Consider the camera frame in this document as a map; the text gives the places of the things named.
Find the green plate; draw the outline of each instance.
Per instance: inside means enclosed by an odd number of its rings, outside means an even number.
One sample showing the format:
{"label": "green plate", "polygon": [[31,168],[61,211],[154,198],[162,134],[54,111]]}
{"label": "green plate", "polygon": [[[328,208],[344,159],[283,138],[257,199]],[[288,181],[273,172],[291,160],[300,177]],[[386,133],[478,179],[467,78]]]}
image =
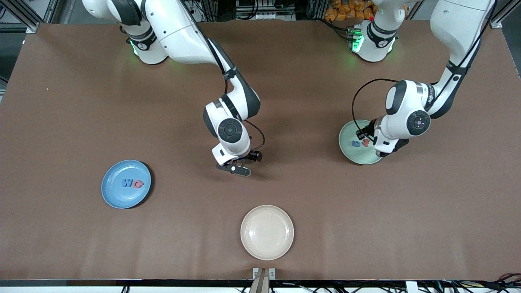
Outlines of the green plate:
{"label": "green plate", "polygon": [[[367,120],[357,119],[356,122],[361,128],[369,125],[369,121]],[[340,145],[342,153],[344,153],[348,159],[360,165],[370,165],[381,160],[382,158],[376,155],[373,142],[369,141],[367,143],[366,141],[365,145],[367,146],[364,146],[364,140],[358,140],[356,136],[357,130],[358,128],[354,121],[349,121],[342,127],[342,130],[340,130],[338,144]]]}

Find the pile of orange objects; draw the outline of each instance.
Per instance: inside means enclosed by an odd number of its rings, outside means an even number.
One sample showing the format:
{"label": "pile of orange objects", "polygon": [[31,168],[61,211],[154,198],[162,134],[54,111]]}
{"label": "pile of orange objects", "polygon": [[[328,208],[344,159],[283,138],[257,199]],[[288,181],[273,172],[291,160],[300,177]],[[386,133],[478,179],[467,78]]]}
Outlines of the pile of orange objects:
{"label": "pile of orange objects", "polygon": [[331,0],[331,7],[326,10],[324,19],[328,21],[346,18],[372,19],[378,6],[371,0]]}

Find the brown table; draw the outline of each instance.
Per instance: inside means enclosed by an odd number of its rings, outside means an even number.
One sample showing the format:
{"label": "brown table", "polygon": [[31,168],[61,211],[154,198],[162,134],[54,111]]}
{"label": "brown table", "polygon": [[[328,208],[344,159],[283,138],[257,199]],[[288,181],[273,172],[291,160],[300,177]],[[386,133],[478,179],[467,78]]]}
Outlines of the brown table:
{"label": "brown table", "polygon": [[[215,168],[202,120],[219,97],[213,65],[132,55],[117,26],[42,25],[18,58],[1,114],[0,277],[222,278],[277,268],[282,279],[496,279],[521,271],[521,82],[503,34],[487,30],[454,106],[428,133],[372,166],[351,164],[338,133],[373,78],[434,82],[448,50],[428,22],[406,22],[370,64],[319,22],[202,26],[259,94],[266,134],[249,178]],[[356,112],[384,113],[390,83]],[[253,145],[259,135],[250,130]],[[116,162],[148,163],[156,186],[117,210],[100,194]],[[273,204],[295,241],[263,262],[242,218]]]}

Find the white plate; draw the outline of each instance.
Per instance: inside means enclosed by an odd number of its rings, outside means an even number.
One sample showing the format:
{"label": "white plate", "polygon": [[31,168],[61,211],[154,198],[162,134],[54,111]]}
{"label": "white plate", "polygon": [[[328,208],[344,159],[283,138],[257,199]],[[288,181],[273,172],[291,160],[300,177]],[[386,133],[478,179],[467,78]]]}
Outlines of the white plate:
{"label": "white plate", "polygon": [[252,256],[272,261],[283,256],[293,243],[293,222],[273,205],[261,205],[248,212],[241,225],[241,241]]}

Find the plate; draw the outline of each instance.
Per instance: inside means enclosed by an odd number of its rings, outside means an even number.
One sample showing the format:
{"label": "plate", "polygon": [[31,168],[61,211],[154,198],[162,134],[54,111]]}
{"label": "plate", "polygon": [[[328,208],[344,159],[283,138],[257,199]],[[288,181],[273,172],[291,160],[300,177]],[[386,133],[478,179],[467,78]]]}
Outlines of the plate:
{"label": "plate", "polygon": [[283,256],[293,243],[293,222],[281,208],[261,205],[248,212],[241,225],[246,251],[263,261]]}
{"label": "plate", "polygon": [[[369,125],[369,121],[357,119],[356,122],[360,128]],[[373,148],[373,143],[369,139],[359,140],[356,136],[358,127],[354,121],[349,121],[338,135],[338,144],[342,153],[356,164],[370,165],[374,164],[382,158],[376,155],[376,150]]]}
{"label": "plate", "polygon": [[112,166],[101,183],[101,195],[108,205],[128,209],[142,202],[152,185],[152,175],[145,164],[126,160]]}

